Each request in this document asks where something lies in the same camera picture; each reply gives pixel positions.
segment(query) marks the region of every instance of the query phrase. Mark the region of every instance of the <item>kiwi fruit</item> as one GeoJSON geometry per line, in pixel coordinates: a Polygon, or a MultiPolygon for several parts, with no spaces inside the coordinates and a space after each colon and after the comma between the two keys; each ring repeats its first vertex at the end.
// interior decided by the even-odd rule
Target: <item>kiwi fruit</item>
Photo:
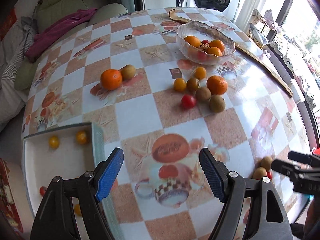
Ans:
{"type": "Polygon", "coordinates": [[[196,91],[196,99],[199,102],[205,102],[208,101],[211,97],[211,92],[209,90],[209,88],[207,87],[200,87],[197,91],[196,91]]]}
{"type": "Polygon", "coordinates": [[[267,175],[266,169],[263,168],[263,167],[259,167],[259,168],[257,168],[257,169],[254,171],[254,173],[253,173],[253,175],[252,175],[252,178],[253,178],[253,179],[260,180],[260,179],[262,179],[262,178],[263,178],[264,176],[266,176],[266,175],[267,175]]]}
{"type": "Polygon", "coordinates": [[[120,73],[122,75],[123,80],[129,80],[134,77],[136,74],[136,68],[133,65],[125,65],[122,69],[120,69],[120,73]]]}
{"type": "Polygon", "coordinates": [[[265,168],[266,171],[270,171],[271,163],[272,163],[272,158],[270,156],[266,156],[261,160],[260,166],[265,168]]]}
{"type": "Polygon", "coordinates": [[[221,96],[212,95],[209,101],[209,107],[212,112],[220,113],[226,108],[226,103],[221,96]]]}

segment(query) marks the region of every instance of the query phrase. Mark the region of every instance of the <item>cardboard tray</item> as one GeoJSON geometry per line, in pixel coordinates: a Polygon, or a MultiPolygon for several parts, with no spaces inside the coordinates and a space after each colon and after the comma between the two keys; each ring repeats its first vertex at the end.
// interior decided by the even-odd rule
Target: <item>cardboard tray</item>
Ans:
{"type": "MultiPolygon", "coordinates": [[[[49,129],[23,139],[22,168],[26,185],[27,198],[31,213],[35,217],[42,196],[41,186],[48,187],[55,176],[73,179],[86,171],[93,171],[95,166],[105,160],[103,132],[93,123],[80,123],[49,129]],[[85,130],[90,135],[89,143],[80,145],[76,142],[76,133],[85,130]],[[54,150],[49,147],[49,138],[56,135],[60,145],[54,150]]],[[[73,205],[78,203],[73,198],[73,205]]],[[[83,239],[87,239],[82,217],[76,215],[77,226],[83,239]]]]}

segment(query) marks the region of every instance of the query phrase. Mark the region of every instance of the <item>table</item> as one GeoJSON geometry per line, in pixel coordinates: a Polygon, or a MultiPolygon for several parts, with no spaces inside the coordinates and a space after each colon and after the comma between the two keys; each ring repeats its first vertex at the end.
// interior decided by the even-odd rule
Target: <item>table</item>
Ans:
{"type": "MultiPolygon", "coordinates": [[[[188,80],[197,64],[177,47],[178,23],[168,18],[170,9],[121,15],[55,44],[41,56],[28,97],[23,136],[91,121],[104,131],[106,157],[114,147],[124,150],[105,210],[116,239],[208,238],[222,204],[199,165],[202,147],[243,177],[266,155],[287,160],[289,150],[310,151],[293,99],[238,52],[225,64],[206,68],[208,76],[228,81],[222,113],[212,114],[201,104],[180,108],[182,95],[172,84],[179,76],[188,80]],[[104,70],[127,64],[137,68],[133,79],[114,91],[100,88],[104,70]]],[[[220,12],[177,8],[177,15],[218,28],[273,67],[220,12]]],[[[279,174],[273,183],[288,211],[297,199],[292,184],[279,174]]],[[[249,203],[244,202],[244,213],[249,203]]],[[[243,214],[235,239],[244,226],[243,214]]]]}

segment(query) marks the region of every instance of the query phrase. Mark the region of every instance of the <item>wooden back scratcher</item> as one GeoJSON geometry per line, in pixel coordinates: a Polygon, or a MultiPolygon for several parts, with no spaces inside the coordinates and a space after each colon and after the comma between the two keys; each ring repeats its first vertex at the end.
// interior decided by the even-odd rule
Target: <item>wooden back scratcher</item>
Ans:
{"type": "MultiPolygon", "coordinates": [[[[169,18],[173,21],[176,22],[180,22],[180,23],[188,23],[190,22],[190,20],[179,17],[176,15],[175,13],[175,9],[170,10],[169,11],[169,18]]],[[[284,92],[290,97],[292,98],[293,93],[291,91],[291,89],[289,88],[289,86],[283,81],[283,79],[277,74],[275,73],[270,67],[268,67],[265,63],[263,63],[256,55],[254,55],[251,51],[247,50],[246,48],[242,47],[241,45],[239,45],[238,43],[236,43],[236,49],[238,49],[239,51],[245,53],[246,55],[248,55],[251,59],[253,59],[256,63],[258,63],[260,66],[262,66],[262,69],[267,72],[267,74],[276,82],[278,83],[282,89],[284,90],[284,92]]]]}

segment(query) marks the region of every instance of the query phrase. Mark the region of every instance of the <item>screw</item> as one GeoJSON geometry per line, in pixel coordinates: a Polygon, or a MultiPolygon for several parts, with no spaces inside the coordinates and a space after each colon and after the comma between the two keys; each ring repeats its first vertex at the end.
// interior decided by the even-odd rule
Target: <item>screw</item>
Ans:
{"type": "Polygon", "coordinates": [[[90,178],[90,177],[93,176],[93,172],[92,172],[92,171],[86,171],[86,172],[84,173],[84,176],[85,176],[86,178],[90,178]]]}
{"type": "Polygon", "coordinates": [[[236,173],[235,171],[230,171],[229,176],[232,178],[236,178],[236,177],[238,177],[238,173],[236,173]]]}
{"type": "Polygon", "coordinates": [[[55,177],[52,179],[53,182],[58,182],[59,180],[60,180],[60,177],[59,177],[59,176],[55,176],[55,177]]]}
{"type": "Polygon", "coordinates": [[[269,177],[263,177],[262,180],[263,180],[265,183],[269,183],[269,182],[270,182],[270,178],[269,178],[269,177]]]}

